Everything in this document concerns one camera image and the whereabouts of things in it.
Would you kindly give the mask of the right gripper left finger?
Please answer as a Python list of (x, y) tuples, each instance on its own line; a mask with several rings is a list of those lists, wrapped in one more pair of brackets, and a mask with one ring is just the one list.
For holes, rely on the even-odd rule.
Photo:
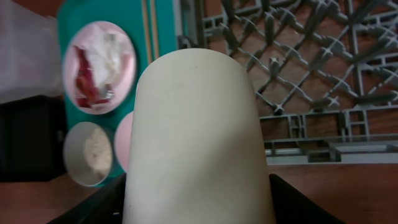
[(123, 174), (49, 224), (122, 224), (125, 186)]

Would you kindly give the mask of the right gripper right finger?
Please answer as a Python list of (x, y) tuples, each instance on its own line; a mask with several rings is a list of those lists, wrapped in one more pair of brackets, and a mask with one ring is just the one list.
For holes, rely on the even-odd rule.
[(269, 179), (277, 224), (345, 224), (278, 175)]

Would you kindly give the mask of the grey small bowl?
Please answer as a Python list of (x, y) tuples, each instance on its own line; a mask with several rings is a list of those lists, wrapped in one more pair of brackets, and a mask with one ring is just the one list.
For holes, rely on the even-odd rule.
[(108, 175), (102, 179), (94, 174), (85, 161), (83, 155), (84, 143), (95, 128), (101, 128), (106, 133), (113, 152), (114, 133), (98, 124), (88, 121), (74, 125), (74, 127), (69, 130), (63, 145), (63, 161), (69, 176), (76, 183), (85, 187), (104, 185), (110, 180), (110, 175), (114, 169), (114, 152), (111, 170)]

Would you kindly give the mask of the cooked rice pile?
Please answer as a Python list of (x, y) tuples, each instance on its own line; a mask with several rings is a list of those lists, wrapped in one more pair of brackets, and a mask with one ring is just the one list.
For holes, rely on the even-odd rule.
[(101, 179), (108, 175), (113, 163), (113, 152), (108, 136), (101, 128), (95, 128), (85, 140), (83, 155), (94, 174)]

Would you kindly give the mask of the pink bowl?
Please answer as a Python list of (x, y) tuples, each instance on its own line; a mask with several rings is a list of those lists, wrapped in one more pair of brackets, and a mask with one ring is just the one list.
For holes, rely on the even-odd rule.
[(131, 148), (131, 131), (134, 112), (128, 113), (119, 123), (115, 137), (114, 150), (116, 159), (124, 172), (127, 172), (129, 167), (129, 152)]

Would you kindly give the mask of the white cylindrical cup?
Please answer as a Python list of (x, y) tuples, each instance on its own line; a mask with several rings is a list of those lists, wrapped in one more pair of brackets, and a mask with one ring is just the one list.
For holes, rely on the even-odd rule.
[(124, 223), (275, 223), (254, 89), (208, 49), (152, 62), (137, 84)]

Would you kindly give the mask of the red sauce packet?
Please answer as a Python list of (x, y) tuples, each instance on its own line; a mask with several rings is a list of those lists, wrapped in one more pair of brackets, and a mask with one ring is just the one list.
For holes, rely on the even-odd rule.
[(96, 86), (94, 73), (89, 60), (86, 57), (86, 50), (73, 46), (79, 61), (79, 67), (75, 78), (76, 102), (81, 108), (92, 108), (102, 104), (109, 103), (114, 96), (110, 84), (102, 88)]

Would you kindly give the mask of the white napkin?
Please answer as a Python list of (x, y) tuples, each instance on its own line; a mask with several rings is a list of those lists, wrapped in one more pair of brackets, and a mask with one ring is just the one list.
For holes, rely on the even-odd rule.
[(91, 65), (96, 87), (117, 84), (123, 76), (127, 60), (132, 54), (126, 35), (93, 26), (88, 42), (87, 59)]

